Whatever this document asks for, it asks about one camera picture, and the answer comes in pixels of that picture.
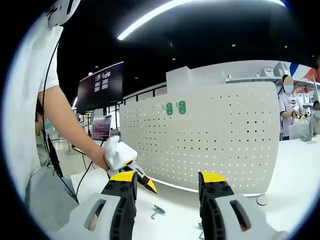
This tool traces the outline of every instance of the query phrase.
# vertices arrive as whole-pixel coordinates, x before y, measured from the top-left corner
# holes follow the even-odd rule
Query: small metal part
[[[158,207],[157,205],[154,205],[154,208],[155,208],[155,213],[151,215],[151,218],[153,220],[155,220],[154,216],[157,215],[157,214],[165,214],[165,210],[163,210],[161,207]]]
[[[199,222],[198,225],[199,225],[199,228],[202,230],[202,232],[199,236],[199,239],[204,240],[205,239],[205,237],[203,236],[204,235],[204,231],[203,231],[204,228],[202,226],[202,223]]]

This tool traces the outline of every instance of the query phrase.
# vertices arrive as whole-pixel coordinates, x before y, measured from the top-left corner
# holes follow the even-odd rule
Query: gray uniform
[[[56,182],[62,189],[64,189],[74,200],[75,200],[75,190],[72,184],[72,181],[69,177],[62,177],[64,183],[69,187],[69,189],[65,186],[65,184],[62,182],[62,180],[59,178],[57,175],[57,172],[55,171],[54,166],[51,163],[49,154],[47,152],[47,147],[45,146],[45,140],[44,140],[44,135],[42,131],[40,131],[39,136],[35,135],[35,140],[36,140],[36,149],[38,151],[38,156],[40,160],[40,165],[41,167],[46,167],[48,173],[52,173],[53,176],[55,176]]]
[[[309,122],[309,137],[320,134],[320,120],[319,118],[312,116]]]
[[[35,141],[36,141],[36,150],[38,152],[41,167],[47,167],[50,170],[50,172],[52,172],[52,175],[55,175],[56,171],[49,158],[42,131],[40,131],[39,136],[35,135]]]

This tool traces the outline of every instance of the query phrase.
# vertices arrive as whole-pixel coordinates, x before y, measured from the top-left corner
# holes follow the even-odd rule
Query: face mask
[[[51,127],[51,122],[49,120],[46,120],[44,123],[44,129],[47,130]]]
[[[287,94],[290,94],[294,90],[294,85],[293,84],[286,84],[286,85],[283,85],[283,88]]]
[[[320,110],[314,110],[314,115],[315,115],[317,118],[320,118]]]

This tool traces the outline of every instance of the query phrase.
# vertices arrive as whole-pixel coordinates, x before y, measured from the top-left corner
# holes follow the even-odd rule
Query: shelf
[[[255,76],[255,77],[240,77],[234,79],[226,79],[225,82],[227,84],[234,84],[234,83],[250,83],[250,82],[273,82],[277,86],[282,86],[282,78],[278,76]],[[295,87],[302,87],[302,88],[310,88],[314,89],[315,84],[312,81],[307,80],[293,80],[293,84]],[[320,83],[316,82],[317,88],[320,90]]]

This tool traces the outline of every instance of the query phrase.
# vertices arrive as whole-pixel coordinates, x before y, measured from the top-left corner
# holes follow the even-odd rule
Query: black cable
[[[104,141],[106,140],[107,138],[105,138],[104,140],[102,140],[101,144],[100,144],[100,147],[102,146],[102,144],[104,144]],[[83,174],[79,184],[78,184],[78,187],[76,188],[76,192],[75,192],[75,197],[77,198],[78,196],[78,191],[79,191],[79,187],[80,187],[80,184],[82,182],[82,180],[84,179],[85,175],[87,174],[87,172],[89,171],[89,168],[91,167],[91,165],[93,166],[93,161],[90,162],[88,168],[86,169],[85,173]]]
[[[42,96],[42,107],[43,109],[45,109],[45,92],[46,92],[46,84],[47,84],[47,79],[48,79],[48,74],[49,74],[49,69],[50,69],[50,65],[51,65],[51,62],[52,62],[52,59],[54,58],[54,55],[55,55],[55,52],[56,52],[56,49],[59,45],[59,42],[60,42],[60,39],[58,40],[58,42],[56,43],[55,45],[55,48],[53,50],[53,53],[52,53],[52,56],[51,56],[51,59],[50,59],[50,62],[49,62],[49,66],[48,66],[48,69],[46,71],[46,75],[45,75],[45,79],[44,79],[44,86],[43,86],[43,96]],[[46,139],[46,131],[45,131],[45,114],[43,113],[42,115],[42,128],[43,128],[43,140],[44,140],[44,144],[45,144],[45,148],[47,150],[47,153],[49,155],[49,158],[50,158],[50,151],[49,151],[49,147],[48,147],[48,144],[47,144],[47,139]],[[65,181],[62,179],[62,177],[59,175],[58,171],[56,169],[54,169],[56,174],[58,175],[58,177],[60,178],[60,180],[63,182],[63,184],[66,186],[66,188],[70,191],[70,193],[74,196],[75,198],[75,201],[77,203],[79,203],[78,199],[77,199],[77,195],[75,195],[71,189],[68,187],[68,185],[65,183]]]
[[[82,154],[82,160],[83,160],[83,165],[84,165],[84,168],[85,170],[87,171],[87,166],[86,166],[86,163],[85,163],[85,158],[84,158],[84,155]]]
[[[91,161],[90,164],[89,164],[89,166],[88,166],[88,168],[87,168],[87,170],[86,170],[85,173],[83,174],[83,176],[82,176],[82,178],[81,178],[81,180],[80,180],[80,182],[79,182],[79,184],[78,184],[78,187],[76,188],[75,197],[78,196],[78,191],[79,191],[80,184],[81,184],[82,180],[84,179],[85,175],[87,174],[87,172],[89,171],[89,168],[91,167],[92,163],[93,163],[93,162]]]

